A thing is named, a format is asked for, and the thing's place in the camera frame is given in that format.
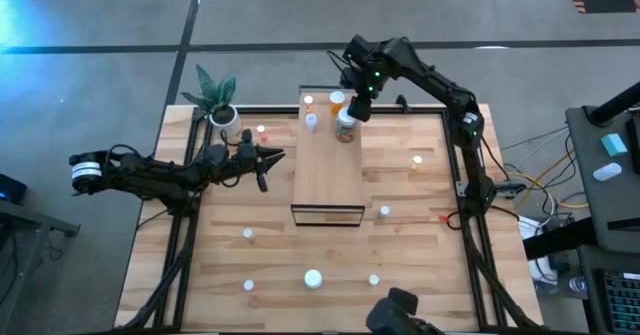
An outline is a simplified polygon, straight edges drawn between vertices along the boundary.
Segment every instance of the cable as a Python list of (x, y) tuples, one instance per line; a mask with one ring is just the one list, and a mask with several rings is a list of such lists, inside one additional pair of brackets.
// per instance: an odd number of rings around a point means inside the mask
[(157, 214), (153, 215), (152, 217), (150, 217), (150, 218), (148, 218), (148, 219), (145, 219), (143, 222), (141, 222), (140, 224), (138, 224), (138, 227), (136, 227), (136, 231), (137, 231), (137, 230), (140, 230), (140, 228), (142, 227), (142, 225), (144, 225), (144, 224), (148, 223), (149, 221), (151, 221), (151, 220), (153, 220), (153, 219), (157, 218), (158, 216), (160, 216), (160, 215), (162, 215), (162, 214), (164, 214), (164, 213), (166, 213), (166, 212), (168, 212), (168, 211), (169, 211), (169, 209), (168, 209), (168, 208), (167, 208), (167, 209), (164, 209), (164, 210), (160, 211), (159, 213), (157, 213)]
[(238, 183), (239, 183), (239, 182), (240, 182), (240, 176), (237, 176), (237, 177), (236, 177), (236, 181), (235, 181), (233, 184), (231, 184), (231, 185), (226, 184), (224, 181), (220, 181), (220, 183), (222, 184), (222, 186), (224, 186), (224, 187), (226, 187), (226, 188), (232, 188), (232, 187), (234, 187), (234, 186), (238, 185)]
[(104, 169), (104, 180), (107, 180), (107, 176), (109, 175), (109, 172), (107, 170), (109, 170), (109, 168), (107, 167), (107, 164), (109, 164), (109, 160), (111, 159), (111, 152), (117, 148), (125, 148), (125, 149), (129, 149), (131, 150), (131, 152), (133, 152), (134, 154), (136, 154), (138, 157), (142, 157), (142, 155), (140, 155), (140, 153), (138, 152), (138, 150), (132, 148), (129, 145), (125, 145), (125, 144), (115, 144), (112, 147), (109, 148), (109, 150), (107, 150), (107, 155), (104, 157), (104, 163), (102, 164), (102, 168)]
[[(560, 160), (556, 161), (555, 164), (551, 165), (551, 167), (549, 167), (547, 170), (543, 171), (542, 174), (540, 174), (535, 180), (532, 180), (532, 181), (536, 183), (536, 185), (540, 186), (541, 188), (544, 187), (542, 184), (538, 182), (538, 180), (540, 180), (542, 177), (547, 175), (547, 173), (553, 170), (556, 166), (560, 165), (560, 163), (562, 163), (564, 159), (568, 158), (572, 152), (573, 152), (573, 149), (569, 153), (567, 153), (565, 156), (560, 158)], [(522, 204), (524, 204), (525, 201), (529, 198), (529, 195), (531, 194), (531, 189), (533, 189), (533, 185), (531, 185), (531, 187), (527, 189), (527, 192), (524, 194), (524, 198), (522, 199), (522, 201), (520, 201), (520, 203), (516, 205), (516, 210), (520, 209), (520, 207), (522, 207)]]
[(545, 194), (547, 194), (547, 196), (553, 200), (551, 202), (551, 213), (549, 215), (552, 215), (552, 214), (555, 213), (555, 210), (556, 210), (555, 198), (551, 195), (551, 193), (549, 193), (549, 190), (547, 190), (547, 188), (544, 185), (542, 185), (537, 179), (534, 179), (533, 176), (530, 176), (530, 175), (527, 175), (527, 174), (524, 174), (524, 173), (509, 173), (509, 175), (515, 176), (515, 177), (520, 177), (522, 179), (528, 180), (531, 183), (531, 186), (529, 187), (529, 189), (531, 189), (535, 185), (539, 186), (540, 189), (542, 191), (544, 191)]
[[(569, 138), (571, 138), (571, 135), (568, 135), (568, 136), (567, 136), (567, 138), (564, 140), (564, 150), (566, 151), (566, 153), (567, 153), (567, 154), (569, 153)], [(552, 186), (558, 186), (558, 185), (560, 185), (560, 184), (564, 184), (564, 183), (566, 183), (567, 181), (569, 181), (569, 180), (573, 179), (573, 177), (574, 177), (574, 176), (576, 176), (576, 172), (577, 172), (577, 170), (576, 170), (576, 165), (575, 165), (575, 160), (576, 160), (576, 158), (575, 158), (575, 156), (574, 156), (573, 158), (572, 158), (572, 157), (569, 157), (569, 159), (571, 160), (571, 161), (569, 162), (569, 164), (567, 164), (567, 166), (565, 166), (565, 167), (564, 167), (564, 169), (562, 169), (562, 171), (560, 172), (560, 174), (559, 174), (559, 175), (557, 175), (557, 176), (556, 176), (556, 177), (554, 177), (553, 179), (549, 180), (549, 182), (547, 182), (547, 184), (545, 185), (545, 187), (549, 188), (549, 187), (552, 187)], [(558, 178), (560, 178), (562, 175), (564, 175), (564, 173), (567, 171), (567, 169), (569, 169), (569, 166), (572, 166), (572, 167), (573, 167), (573, 173), (572, 173), (571, 175), (569, 175), (569, 177), (568, 177), (568, 178), (566, 178), (566, 179), (564, 179), (564, 180), (562, 180), (562, 181), (560, 181), (560, 182), (558, 182), (558, 183), (555, 183), (555, 184), (554, 184), (553, 182), (554, 182), (555, 180), (557, 180)]]
[[(514, 213), (513, 211), (510, 211), (510, 210), (507, 210), (507, 209), (504, 209), (504, 208), (501, 208), (501, 207), (495, 206), (495, 205), (491, 205), (491, 208), (492, 209), (496, 209), (496, 210), (500, 210), (500, 211), (502, 211), (502, 212), (504, 212), (504, 213), (506, 213), (508, 215), (513, 216), (514, 218), (516, 218), (517, 221), (520, 221), (520, 216), (518, 216), (518, 214)], [(449, 229), (454, 230), (454, 231), (458, 231), (458, 230), (462, 229), (462, 225), (460, 225), (460, 226), (451, 225), (451, 218), (453, 216), (459, 215), (459, 214), (460, 213), (458, 211), (454, 211), (454, 212), (452, 212), (451, 214), (449, 214), (447, 216), (441, 216), (440, 220), (443, 221), (447, 225), (447, 227)]]
[(11, 242), (13, 243), (13, 252), (11, 253), (11, 257), (13, 258), (13, 264), (14, 264), (13, 279), (11, 280), (11, 283), (9, 283), (9, 287), (7, 288), (5, 293), (2, 295), (2, 298), (0, 298), (0, 306), (7, 299), (7, 297), (11, 293), (11, 289), (13, 289), (13, 285), (16, 283), (16, 280), (18, 279), (18, 244), (16, 242), (16, 235), (13, 231), (11, 232)]
[(504, 168), (502, 167), (502, 165), (500, 165), (500, 163), (498, 162), (498, 160), (496, 160), (496, 158), (493, 156), (493, 152), (491, 152), (491, 148), (489, 147), (489, 145), (487, 144), (487, 141), (484, 139), (484, 136), (481, 137), (482, 139), (482, 143), (484, 144), (484, 147), (487, 148), (487, 151), (489, 152), (489, 156), (491, 156), (491, 159), (493, 160), (494, 163), (496, 163), (496, 165), (498, 165), (498, 167), (500, 168), (500, 170), (502, 171), (502, 173), (504, 174), (504, 176), (507, 178), (507, 180), (511, 180), (509, 179), (509, 175), (507, 174), (507, 172), (504, 170)]
[(517, 167), (521, 167), (522, 164), (525, 163), (525, 161), (527, 161), (531, 156), (533, 156), (533, 154), (537, 153), (540, 149), (542, 149), (543, 147), (545, 147), (548, 143), (550, 143), (551, 141), (553, 141), (554, 139), (562, 136), (562, 134), (564, 134), (565, 132), (567, 132), (568, 130), (565, 131), (561, 131), (558, 134), (555, 134), (554, 136), (550, 137), (549, 139), (545, 140), (542, 144), (538, 145), (538, 147), (536, 147), (535, 149), (533, 149), (532, 152), (530, 152), (529, 154), (527, 154), (527, 156), (524, 157), (524, 159), (522, 159), (516, 166)]
[(557, 133), (558, 131), (560, 131), (560, 130), (564, 130), (564, 129), (566, 129), (566, 128), (567, 128), (567, 127), (566, 127), (566, 126), (564, 126), (564, 127), (559, 128), (559, 129), (555, 129), (555, 130), (553, 130), (553, 131), (549, 131), (548, 133), (544, 133), (544, 134), (542, 134), (542, 135), (538, 135), (538, 136), (536, 136), (536, 137), (532, 137), (532, 138), (530, 138), (530, 139), (520, 141), (520, 142), (515, 143), (515, 144), (513, 144), (513, 145), (505, 146), (505, 147), (503, 147), (503, 148), (500, 148), (500, 150), (502, 150), (502, 151), (504, 151), (504, 150), (509, 150), (509, 149), (511, 149), (511, 148), (514, 148), (514, 147), (516, 147), (516, 146), (520, 146), (520, 145), (522, 145), (522, 144), (526, 144), (526, 143), (531, 142), (531, 141), (533, 141), (533, 140), (538, 140), (538, 139), (543, 138), (543, 137), (545, 137), (545, 136), (547, 136), (547, 135), (555, 134), (555, 133)]

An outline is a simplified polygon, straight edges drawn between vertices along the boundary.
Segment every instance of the plant leaf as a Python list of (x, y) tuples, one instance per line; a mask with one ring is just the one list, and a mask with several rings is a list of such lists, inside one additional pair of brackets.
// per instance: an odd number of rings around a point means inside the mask
[(180, 94), (182, 94), (182, 96), (184, 96), (184, 98), (187, 99), (187, 101), (189, 101), (192, 104), (197, 105), (202, 110), (211, 111), (211, 105), (212, 104), (210, 102), (208, 102), (207, 99), (203, 99), (203, 98), (198, 97), (198, 96), (193, 96), (188, 92), (181, 92)]
[(229, 105), (231, 100), (233, 100), (233, 96), (236, 92), (236, 77), (232, 77), (231, 79), (224, 82), (222, 86), (221, 99), (220, 101), (225, 105)]
[(196, 71), (198, 72), (198, 80), (200, 81), (200, 89), (202, 89), (202, 95), (206, 99), (218, 101), (219, 92), (216, 91), (216, 83), (211, 79), (211, 76), (202, 68), (202, 66), (196, 64)]

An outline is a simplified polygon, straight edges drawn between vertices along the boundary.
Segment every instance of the wooden tabletop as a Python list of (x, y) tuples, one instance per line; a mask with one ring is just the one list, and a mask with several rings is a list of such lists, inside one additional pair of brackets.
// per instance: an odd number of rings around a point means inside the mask
[[(167, 108), (157, 159), (182, 162), (192, 109)], [(481, 105), (481, 111), (484, 136), (500, 160), (488, 106)], [(375, 115), (362, 124), (362, 177), (371, 202), (358, 228), (296, 227), (290, 204), (297, 115), (241, 118), (244, 128), (264, 125), (267, 141), (257, 136), (254, 141), (283, 148), (286, 157), (267, 175), (268, 193), (260, 193), (254, 176), (243, 177), (232, 189), (207, 188), (183, 331), (366, 331), (367, 314), (390, 287), (418, 295), (417, 316), (441, 330), (478, 329), (462, 238), (439, 220), (456, 210), (439, 115)], [(415, 155), (423, 162), (412, 170)], [(502, 180), (497, 166), (486, 164), (489, 175)], [(511, 206), (505, 200), (496, 204)], [(377, 213), (383, 205), (391, 213), (381, 220)], [(145, 203), (140, 221), (161, 210), (159, 202)], [(187, 220), (183, 221), (184, 233)], [(517, 223), (496, 211), (487, 213), (487, 223), (500, 280), (527, 315), (541, 323)], [(171, 218), (163, 215), (137, 232), (116, 325), (131, 319), (158, 284), (170, 224)], [(243, 238), (245, 228), (253, 229), (254, 240)], [(320, 289), (305, 287), (303, 277), (309, 269), (322, 273)], [(379, 285), (368, 284), (372, 274), (380, 277)], [(251, 292), (243, 289), (247, 279), (255, 283)], [(487, 286), (483, 294), (493, 319)], [(170, 319), (175, 291), (169, 299)]]

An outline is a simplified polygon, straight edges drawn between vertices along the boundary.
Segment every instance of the electronic equipment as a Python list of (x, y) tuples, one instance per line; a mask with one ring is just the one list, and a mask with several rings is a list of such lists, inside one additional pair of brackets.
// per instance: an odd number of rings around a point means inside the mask
[(26, 193), (27, 186), (25, 184), (0, 174), (0, 201), (22, 205)]
[(640, 334), (640, 274), (603, 271), (609, 330), (619, 334)]

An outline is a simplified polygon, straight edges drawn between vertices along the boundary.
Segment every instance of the table leg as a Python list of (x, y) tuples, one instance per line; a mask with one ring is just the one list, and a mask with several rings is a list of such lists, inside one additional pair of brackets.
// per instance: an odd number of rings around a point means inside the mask
[(597, 245), (591, 218), (582, 219), (567, 226), (524, 240), (527, 259), (533, 260), (580, 245)]

